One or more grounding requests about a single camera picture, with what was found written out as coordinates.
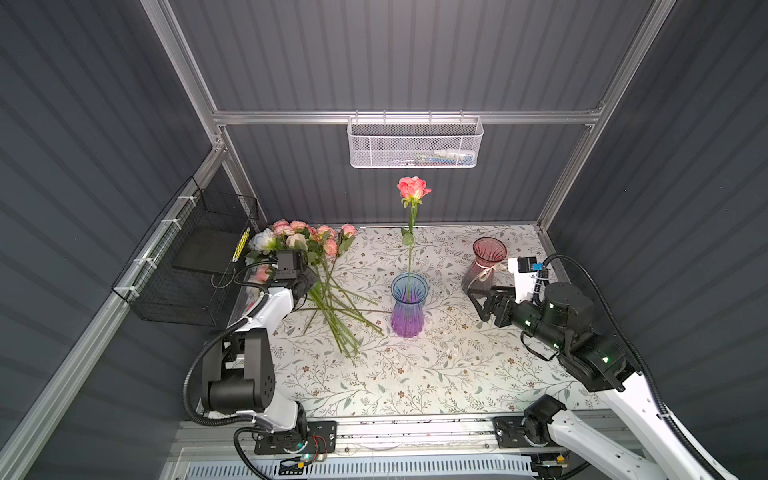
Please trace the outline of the red glass vase with ribbon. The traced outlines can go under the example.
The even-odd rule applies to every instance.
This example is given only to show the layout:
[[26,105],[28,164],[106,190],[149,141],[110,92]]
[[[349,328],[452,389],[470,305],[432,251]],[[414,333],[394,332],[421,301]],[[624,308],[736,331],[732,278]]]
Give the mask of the red glass vase with ribbon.
[[496,269],[506,260],[507,249],[493,237],[481,237],[473,245],[474,261],[461,281],[464,293],[470,290],[489,290],[494,283]]

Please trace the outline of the blue purple glass vase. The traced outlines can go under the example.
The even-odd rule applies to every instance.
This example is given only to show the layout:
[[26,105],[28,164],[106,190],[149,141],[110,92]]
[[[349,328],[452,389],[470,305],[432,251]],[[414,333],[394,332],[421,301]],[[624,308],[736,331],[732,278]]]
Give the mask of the blue purple glass vase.
[[391,284],[394,306],[391,328],[403,338],[417,337],[424,328],[424,305],[429,294],[427,280],[416,273],[402,273]]

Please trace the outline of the pink red rose stem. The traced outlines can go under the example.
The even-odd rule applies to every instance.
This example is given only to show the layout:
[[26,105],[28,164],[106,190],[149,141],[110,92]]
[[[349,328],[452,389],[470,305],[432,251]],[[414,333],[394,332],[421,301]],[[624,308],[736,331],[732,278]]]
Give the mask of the pink red rose stem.
[[400,193],[402,206],[408,211],[408,220],[405,228],[401,230],[402,243],[407,248],[407,273],[405,299],[411,294],[413,274],[414,247],[416,244],[415,229],[419,215],[419,209],[423,205],[423,199],[432,190],[427,182],[418,176],[403,177],[398,181],[397,189]]

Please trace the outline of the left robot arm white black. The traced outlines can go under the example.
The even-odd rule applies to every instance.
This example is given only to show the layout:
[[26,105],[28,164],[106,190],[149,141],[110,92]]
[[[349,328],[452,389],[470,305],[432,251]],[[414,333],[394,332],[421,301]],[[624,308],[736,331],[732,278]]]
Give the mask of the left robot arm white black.
[[301,404],[277,387],[270,335],[309,293],[317,275],[298,250],[275,252],[267,279],[246,285],[259,291],[240,318],[206,343],[193,365],[201,367],[202,410],[184,395],[187,415],[203,426],[246,422],[245,430],[272,439],[277,449],[298,453],[308,443],[309,426]]

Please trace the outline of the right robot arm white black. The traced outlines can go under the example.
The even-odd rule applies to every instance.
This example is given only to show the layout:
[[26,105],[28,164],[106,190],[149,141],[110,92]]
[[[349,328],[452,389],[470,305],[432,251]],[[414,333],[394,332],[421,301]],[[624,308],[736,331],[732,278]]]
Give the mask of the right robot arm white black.
[[612,479],[732,478],[677,422],[638,360],[613,338],[594,332],[594,304],[578,287],[552,283],[540,300],[519,301],[512,287],[470,288],[467,295],[482,320],[514,326],[523,339],[552,348],[553,359],[596,394],[648,454],[635,454],[598,432],[549,394],[525,409],[517,428],[530,444],[564,447]]

